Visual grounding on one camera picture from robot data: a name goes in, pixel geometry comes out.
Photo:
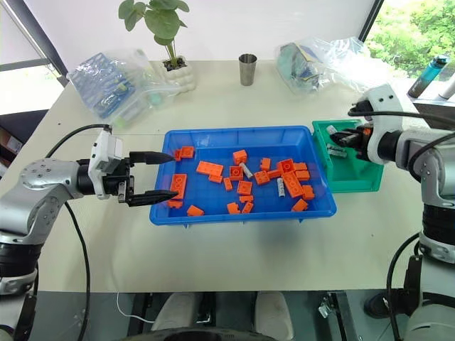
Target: blue water bottle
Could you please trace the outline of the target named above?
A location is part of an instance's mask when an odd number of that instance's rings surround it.
[[[407,94],[411,97],[418,98],[448,62],[449,57],[447,55],[436,55],[411,86]]]

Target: white flower pot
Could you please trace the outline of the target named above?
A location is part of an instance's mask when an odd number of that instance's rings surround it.
[[[159,72],[164,78],[172,82],[176,82],[181,86],[180,92],[194,90],[196,88],[196,79],[193,74],[193,68],[188,64],[185,57],[182,55],[178,56],[177,58],[182,58],[186,66],[181,67],[177,70],[168,71],[163,64],[164,60],[161,62],[155,62],[155,65],[158,67]]]

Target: black cable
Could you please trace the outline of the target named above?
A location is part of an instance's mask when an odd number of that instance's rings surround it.
[[[415,180],[417,180],[419,182],[421,181],[420,175],[415,173],[415,171],[414,171],[414,164],[415,164],[416,160],[419,158],[419,156],[421,156],[423,153],[425,153],[429,149],[435,147],[437,144],[441,144],[442,142],[445,142],[445,141],[453,139],[453,138],[455,138],[455,132],[447,134],[443,137],[440,137],[439,139],[436,139],[436,140],[430,142],[429,144],[426,144],[425,146],[421,147],[421,149],[419,149],[418,151],[415,152],[415,154],[409,160],[409,163],[407,166],[409,172],[411,173],[412,177]]]
[[[80,128],[71,131],[69,134],[65,135],[57,144],[49,151],[49,153],[46,154],[46,158],[50,158],[57,149],[59,149],[62,144],[64,144],[68,139],[70,139],[72,136],[76,135],[77,133],[80,133],[81,131],[88,130],[88,129],[95,129],[95,128],[103,128],[106,130],[109,130],[109,132],[112,132],[112,127],[107,125],[107,124],[89,124],[88,126],[81,126]],[[84,318],[82,320],[82,325],[79,331],[79,336],[77,337],[77,341],[82,341],[84,338],[85,331],[87,329],[87,324],[88,324],[88,316],[90,313],[90,263],[88,259],[88,252],[87,252],[87,245],[85,244],[84,237],[82,235],[82,232],[80,231],[79,224],[77,223],[76,216],[74,215],[73,210],[71,209],[70,204],[65,202],[65,206],[70,213],[71,219],[73,220],[74,227],[77,232],[77,236],[79,237],[80,244],[82,246],[82,252],[84,256],[84,263],[85,263],[85,312],[84,312]],[[33,294],[36,296],[38,293],[38,282],[39,282],[39,272],[38,272],[38,263],[36,263],[36,270],[37,274],[35,277],[35,282],[33,285]]]
[[[416,117],[418,119],[432,119],[434,121],[438,121],[445,124],[450,124],[455,126],[455,119],[447,119],[446,117],[438,117],[433,114],[416,114],[414,112],[348,112],[349,116],[352,117],[364,117],[364,116],[402,116],[402,117]],[[436,139],[425,146],[421,147],[409,160],[407,164],[407,169],[412,177],[417,180],[418,182],[421,181],[420,175],[418,175],[414,171],[414,165],[416,160],[421,156],[423,153],[428,151],[429,149],[435,147],[437,144],[441,144],[442,142],[448,141],[450,139],[455,138],[455,132],[447,134],[439,139]]]
[[[80,231],[79,224],[77,223],[76,216],[74,215],[73,210],[71,209],[71,206],[65,202],[65,206],[70,213],[71,219],[73,220],[74,227],[76,228],[77,236],[79,237],[80,244],[82,246],[82,252],[84,254],[84,263],[85,263],[85,312],[84,312],[84,319],[82,320],[82,325],[80,327],[79,331],[79,337],[77,338],[77,341],[82,341],[84,338],[85,330],[87,329],[87,324],[88,324],[88,315],[90,312],[90,265],[88,261],[88,253],[87,253],[87,245],[85,245],[85,240],[82,235],[82,232]]]
[[[393,271],[395,270],[395,265],[397,264],[398,258],[400,257],[401,253],[410,245],[414,240],[419,238],[419,232],[413,234],[411,237],[406,239],[406,241],[401,244],[398,250],[393,255],[392,261],[389,265],[389,271],[387,272],[387,282],[386,282],[386,289],[387,289],[387,301],[389,303],[389,317],[390,317],[390,325],[392,326],[393,337],[395,341],[401,341],[400,338],[400,331],[398,330],[397,324],[397,317],[395,315],[395,309],[393,308],[392,304],[392,276]]]
[[[414,255],[419,256],[419,247],[420,247],[420,242],[415,243],[414,245]]]
[[[40,274],[40,269],[38,268],[38,262],[36,262],[36,277],[35,277],[35,281],[33,282],[33,296],[37,296],[38,295],[38,283],[40,281],[39,279],[39,274]]]
[[[69,138],[73,137],[77,133],[80,133],[81,131],[88,130],[88,129],[93,129],[93,128],[103,128],[103,129],[109,129],[110,132],[112,132],[112,127],[108,124],[89,124],[88,126],[81,126],[80,128],[77,128],[76,130],[71,131],[68,135],[63,137],[63,139],[59,140],[57,144],[49,151],[49,153],[46,154],[46,158],[50,158],[57,149],[60,148],[62,144],[64,144]]]
[[[446,117],[439,117],[433,114],[418,114],[416,112],[353,112],[349,111],[348,115],[351,117],[364,117],[364,116],[401,116],[401,117],[414,117],[416,119],[432,119],[433,121],[450,124],[455,126],[455,119],[448,119]]]

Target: white table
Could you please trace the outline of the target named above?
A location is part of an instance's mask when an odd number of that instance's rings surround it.
[[[195,62],[198,88],[180,94],[170,107],[150,112],[128,129],[115,129],[128,151],[160,151],[170,129],[307,125],[317,119],[347,118],[358,94],[332,87],[296,97],[272,62],[260,62],[255,83],[242,87],[237,61]],[[0,195],[19,171],[41,158],[57,140],[93,123],[68,85],[23,147],[4,179]],[[62,160],[87,158],[98,134],[86,131],[58,150]],[[133,168],[136,191],[153,189],[157,166]],[[338,212],[326,219],[155,226],[149,207],[85,197],[71,202],[85,236],[92,290],[99,292],[257,291],[383,288],[398,246],[421,229],[419,185],[393,164],[385,167],[377,193],[335,195]],[[401,286],[405,252],[397,265]],[[84,291],[82,251],[73,224],[62,210],[40,258],[40,289]]]

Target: floor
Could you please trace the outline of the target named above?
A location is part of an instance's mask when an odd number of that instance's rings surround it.
[[[359,341],[393,340],[388,320],[374,320],[363,313],[363,301],[376,291],[348,291],[353,322]],[[336,317],[331,314],[324,320],[317,312],[324,293],[285,292],[289,312],[294,325],[296,341],[341,341]],[[85,341],[120,340],[126,337],[129,318],[117,310],[117,295],[93,293],[91,300],[90,323]],[[134,295],[119,295],[119,306],[130,314]],[[252,329],[252,307],[255,293],[217,293],[217,326],[236,330]],[[164,304],[166,297],[160,296],[147,312],[147,319],[153,320]],[[40,292],[35,325],[30,341],[76,340],[83,315],[85,296],[83,293]],[[399,316],[402,333],[407,322],[406,316]]]

